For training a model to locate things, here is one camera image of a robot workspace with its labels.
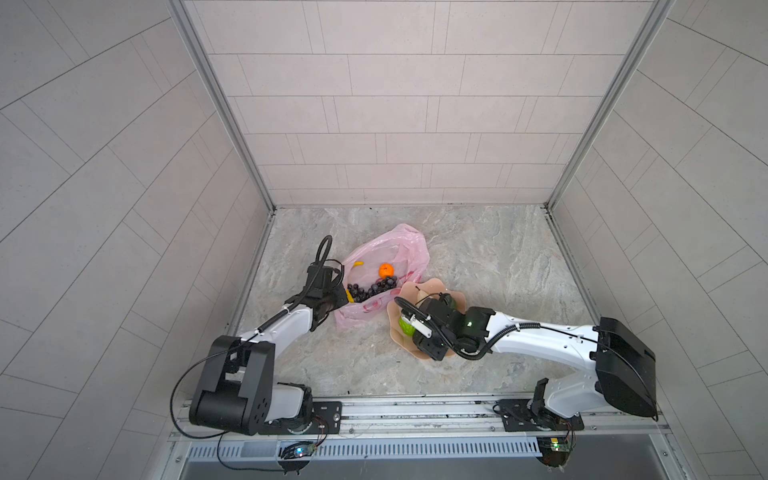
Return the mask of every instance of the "transparent plastic bag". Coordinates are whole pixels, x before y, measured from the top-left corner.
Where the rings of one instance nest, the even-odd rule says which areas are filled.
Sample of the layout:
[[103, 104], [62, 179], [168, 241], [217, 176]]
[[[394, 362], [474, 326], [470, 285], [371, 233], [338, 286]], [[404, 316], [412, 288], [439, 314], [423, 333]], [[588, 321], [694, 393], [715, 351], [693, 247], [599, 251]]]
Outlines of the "transparent plastic bag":
[[[354, 266], [355, 262], [363, 265]], [[429, 264], [424, 234], [401, 223], [387, 233], [357, 247], [344, 259], [344, 287], [357, 283], [368, 287], [379, 279], [379, 267], [389, 263], [395, 269], [397, 287], [361, 303], [349, 303], [334, 312], [337, 329], [348, 329], [372, 319], [400, 293], [405, 282], [418, 282]]]

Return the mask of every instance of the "wall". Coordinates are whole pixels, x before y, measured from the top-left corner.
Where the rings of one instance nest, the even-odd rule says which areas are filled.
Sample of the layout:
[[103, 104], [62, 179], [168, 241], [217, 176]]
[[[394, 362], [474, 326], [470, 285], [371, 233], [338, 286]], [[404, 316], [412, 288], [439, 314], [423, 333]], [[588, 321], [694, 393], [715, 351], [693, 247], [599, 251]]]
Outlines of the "wall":
[[650, 7], [185, 4], [279, 205], [547, 200]]
[[699, 480], [768, 476], [766, 25], [762, 0], [678, 0], [554, 208]]
[[0, 476], [140, 478], [266, 208], [161, 0], [5, 0], [0, 45]]

